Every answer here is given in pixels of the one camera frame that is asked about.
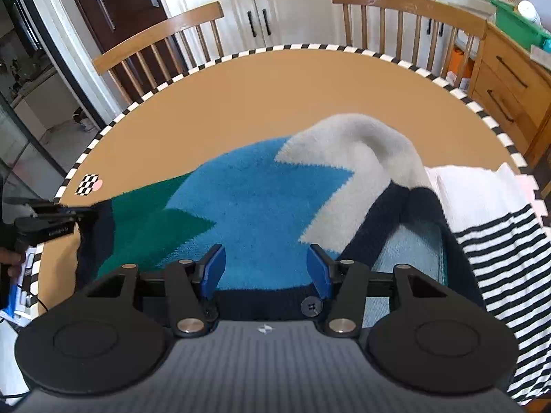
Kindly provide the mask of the person left hand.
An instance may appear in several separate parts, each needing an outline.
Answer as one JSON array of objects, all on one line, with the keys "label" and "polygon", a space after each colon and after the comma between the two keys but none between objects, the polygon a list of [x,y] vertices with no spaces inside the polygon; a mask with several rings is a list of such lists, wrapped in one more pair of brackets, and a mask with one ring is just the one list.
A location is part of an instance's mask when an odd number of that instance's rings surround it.
[{"label": "person left hand", "polygon": [[16,280],[26,261],[26,253],[10,251],[4,247],[0,248],[0,263],[8,266],[8,275],[12,280]]}]

